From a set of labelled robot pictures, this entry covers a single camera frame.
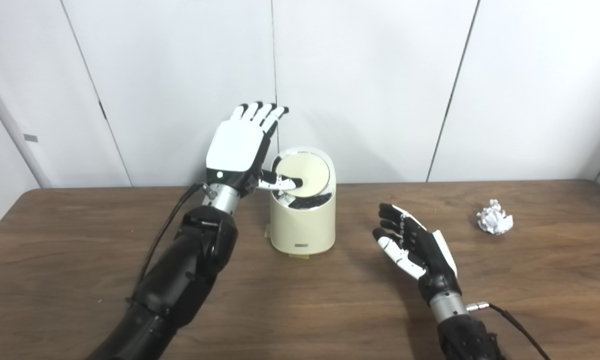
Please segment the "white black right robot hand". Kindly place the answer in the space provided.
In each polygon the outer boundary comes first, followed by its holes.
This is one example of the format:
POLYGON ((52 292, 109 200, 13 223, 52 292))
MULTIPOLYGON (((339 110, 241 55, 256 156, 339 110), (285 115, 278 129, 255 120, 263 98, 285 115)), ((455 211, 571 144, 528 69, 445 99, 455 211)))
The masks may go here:
POLYGON ((391 203, 378 205, 380 226, 372 232, 382 250, 418 283, 426 303, 443 293, 462 295, 457 266, 441 231, 430 232, 412 214, 391 203))

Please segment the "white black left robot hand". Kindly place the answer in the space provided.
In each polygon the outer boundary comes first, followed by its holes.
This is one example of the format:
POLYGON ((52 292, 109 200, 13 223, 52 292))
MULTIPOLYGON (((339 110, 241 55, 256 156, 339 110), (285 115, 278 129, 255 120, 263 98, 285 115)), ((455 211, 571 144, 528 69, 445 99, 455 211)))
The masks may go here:
POLYGON ((299 189, 301 178, 263 169, 271 139, 288 107, 254 102, 240 104, 229 120, 218 126, 206 155, 206 180, 237 191, 240 198, 256 189, 290 191, 299 189))

